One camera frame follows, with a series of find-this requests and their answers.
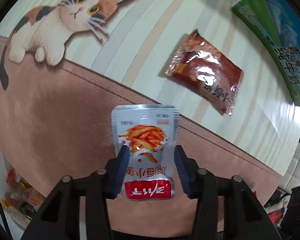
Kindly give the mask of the bag of snacks on floor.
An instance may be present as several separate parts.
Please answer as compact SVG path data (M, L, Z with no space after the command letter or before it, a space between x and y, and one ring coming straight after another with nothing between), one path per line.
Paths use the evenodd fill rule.
M45 197L18 174L9 162L5 163L5 167L7 190L0 201L3 210L21 230L25 230Z

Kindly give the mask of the brown red snack packet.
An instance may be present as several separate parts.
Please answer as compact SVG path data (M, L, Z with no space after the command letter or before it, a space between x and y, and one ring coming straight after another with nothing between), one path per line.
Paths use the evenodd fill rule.
M221 114L232 115L244 72L197 29L171 59L165 74L208 100Z

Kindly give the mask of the blue milk cardboard box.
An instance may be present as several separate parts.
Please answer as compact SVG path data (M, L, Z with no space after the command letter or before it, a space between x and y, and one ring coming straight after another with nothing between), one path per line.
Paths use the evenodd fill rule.
M300 12L290 0L233 0L232 12L259 38L300 106Z

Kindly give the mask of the silver spicy fish packet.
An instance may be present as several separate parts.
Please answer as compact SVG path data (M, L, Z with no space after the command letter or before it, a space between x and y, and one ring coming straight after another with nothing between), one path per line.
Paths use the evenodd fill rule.
M134 201L174 197L179 111L171 105L122 105L111 113L115 151L129 149L122 195Z

